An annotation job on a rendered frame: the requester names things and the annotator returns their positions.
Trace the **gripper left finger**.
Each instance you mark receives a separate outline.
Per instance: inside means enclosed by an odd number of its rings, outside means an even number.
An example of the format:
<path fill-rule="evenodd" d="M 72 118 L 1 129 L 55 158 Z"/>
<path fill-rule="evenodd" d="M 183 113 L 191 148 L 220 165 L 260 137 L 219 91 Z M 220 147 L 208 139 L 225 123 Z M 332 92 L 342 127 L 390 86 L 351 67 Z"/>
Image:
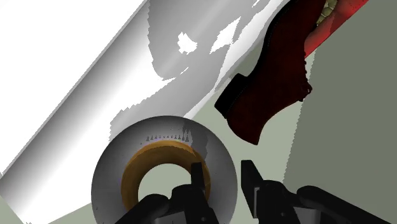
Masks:
<path fill-rule="evenodd" d="M 115 224 L 219 224 L 205 198 L 200 162 L 192 163 L 190 176 L 191 183 L 173 188 L 171 198 L 147 195 Z"/>

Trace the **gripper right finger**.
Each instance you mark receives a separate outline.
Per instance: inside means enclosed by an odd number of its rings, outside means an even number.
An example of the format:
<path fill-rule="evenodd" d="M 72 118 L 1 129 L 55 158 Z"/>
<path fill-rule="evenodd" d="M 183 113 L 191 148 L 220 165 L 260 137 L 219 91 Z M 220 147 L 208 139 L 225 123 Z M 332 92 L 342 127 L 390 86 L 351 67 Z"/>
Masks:
<path fill-rule="evenodd" d="M 316 186 L 292 193 L 263 179 L 251 160 L 241 162 L 241 188 L 258 224 L 390 224 Z"/>

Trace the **grey roll with brown core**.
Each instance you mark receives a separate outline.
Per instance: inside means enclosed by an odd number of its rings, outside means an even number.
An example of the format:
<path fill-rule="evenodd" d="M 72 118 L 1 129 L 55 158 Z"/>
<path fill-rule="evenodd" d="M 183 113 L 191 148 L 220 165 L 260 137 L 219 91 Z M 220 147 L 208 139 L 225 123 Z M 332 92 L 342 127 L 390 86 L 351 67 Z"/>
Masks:
<path fill-rule="evenodd" d="M 97 224 L 115 224 L 137 204 L 142 178 L 162 164 L 187 171 L 203 165 L 205 196 L 220 224 L 229 224 L 237 202 L 237 175 L 221 140 L 203 125 L 179 116 L 155 116 L 121 131 L 101 155 L 92 179 Z"/>

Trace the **dark red heeled shoe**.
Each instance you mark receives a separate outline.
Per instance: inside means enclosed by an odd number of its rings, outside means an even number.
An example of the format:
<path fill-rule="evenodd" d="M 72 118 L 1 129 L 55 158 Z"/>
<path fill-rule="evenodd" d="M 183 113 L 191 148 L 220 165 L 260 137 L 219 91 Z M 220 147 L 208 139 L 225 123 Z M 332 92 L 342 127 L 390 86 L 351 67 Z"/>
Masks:
<path fill-rule="evenodd" d="M 270 22 L 248 76 L 236 74 L 214 107 L 242 140 L 257 145 L 264 125 L 312 91 L 305 58 L 368 0 L 289 0 Z"/>

